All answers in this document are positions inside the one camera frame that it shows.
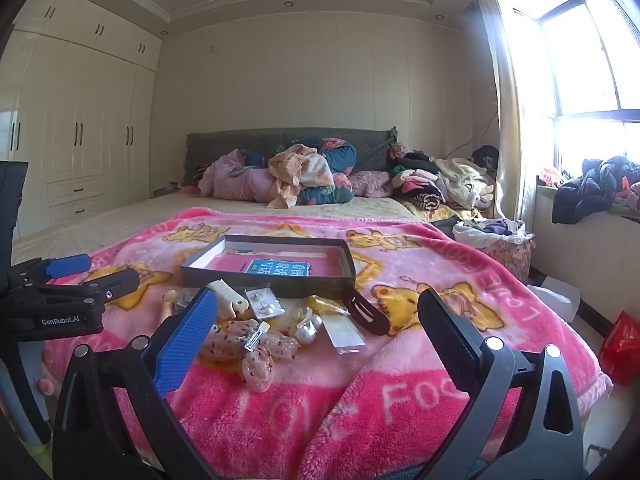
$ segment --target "cardboard box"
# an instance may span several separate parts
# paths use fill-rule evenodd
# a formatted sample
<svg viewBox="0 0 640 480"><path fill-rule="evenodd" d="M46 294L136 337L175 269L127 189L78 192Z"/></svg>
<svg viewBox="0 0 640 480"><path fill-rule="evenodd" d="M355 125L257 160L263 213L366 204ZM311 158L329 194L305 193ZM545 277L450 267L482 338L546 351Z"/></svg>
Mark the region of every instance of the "cardboard box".
<svg viewBox="0 0 640 480"><path fill-rule="evenodd" d="M337 238L223 235L186 260L180 272L184 286L224 280L241 289L268 282L281 298L317 294L340 300L356 281L349 246Z"/></svg>

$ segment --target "red bag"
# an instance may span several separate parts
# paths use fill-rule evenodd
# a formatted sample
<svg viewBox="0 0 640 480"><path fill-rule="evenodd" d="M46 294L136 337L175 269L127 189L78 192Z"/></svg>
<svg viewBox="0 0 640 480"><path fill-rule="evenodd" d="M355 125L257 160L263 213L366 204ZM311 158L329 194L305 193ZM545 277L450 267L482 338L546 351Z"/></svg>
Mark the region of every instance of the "red bag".
<svg viewBox="0 0 640 480"><path fill-rule="evenodd" d="M611 380L627 386L640 371L640 323L622 311L604 340L600 366Z"/></svg>

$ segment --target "gray headboard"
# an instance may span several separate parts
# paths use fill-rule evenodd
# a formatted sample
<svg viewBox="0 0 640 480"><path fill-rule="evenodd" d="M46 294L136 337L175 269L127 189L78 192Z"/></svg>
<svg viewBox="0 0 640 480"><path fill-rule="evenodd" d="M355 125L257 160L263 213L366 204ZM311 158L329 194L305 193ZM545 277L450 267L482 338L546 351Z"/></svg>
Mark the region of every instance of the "gray headboard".
<svg viewBox="0 0 640 480"><path fill-rule="evenodd" d="M337 137L353 144L358 152L353 168L355 173L388 170L388 148L398 140L398 132L395 127L386 131L348 128L261 128L188 134L183 182L187 184L193 180L197 166L211 164L236 148L246 148L270 157L282 144L305 137Z"/></svg>

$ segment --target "wire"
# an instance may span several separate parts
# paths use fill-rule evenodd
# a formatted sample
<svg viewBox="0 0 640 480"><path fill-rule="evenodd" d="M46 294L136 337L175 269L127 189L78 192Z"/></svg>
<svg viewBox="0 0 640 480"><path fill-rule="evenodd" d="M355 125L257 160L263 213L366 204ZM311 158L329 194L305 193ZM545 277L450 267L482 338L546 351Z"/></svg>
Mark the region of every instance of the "wire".
<svg viewBox="0 0 640 480"><path fill-rule="evenodd" d="M482 139L487 133L489 133L489 126L491 126L491 123L494 122L494 119L497 116L498 116L498 110L495 111L495 114L492 115L491 119L486 124L486 126L480 128L478 130L478 133L476 133L473 137L471 137L471 140L469 140L468 142L465 142L464 144L460 144L457 148L454 148L453 150L451 150L449 153L447 153L445 158L449 158L449 155L451 155L451 153L455 152L456 150L459 150L460 148L463 148L464 146L468 146L468 145L470 145L471 143L475 142L478 139Z"/></svg>

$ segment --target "black baseboard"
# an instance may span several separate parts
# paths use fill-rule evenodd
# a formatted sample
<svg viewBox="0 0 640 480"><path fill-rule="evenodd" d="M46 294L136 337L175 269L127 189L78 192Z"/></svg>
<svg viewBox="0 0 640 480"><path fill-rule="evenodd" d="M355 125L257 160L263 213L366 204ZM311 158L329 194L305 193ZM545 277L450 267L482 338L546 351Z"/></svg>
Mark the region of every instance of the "black baseboard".
<svg viewBox="0 0 640 480"><path fill-rule="evenodd" d="M531 285L541 286L545 281L546 274L540 272L535 267L529 268L529 279L532 281ZM589 303L584 300L580 300L578 306L578 316L585 320L596 332L601 336L606 337L613 326L613 323L605 318L601 313L595 310Z"/></svg>

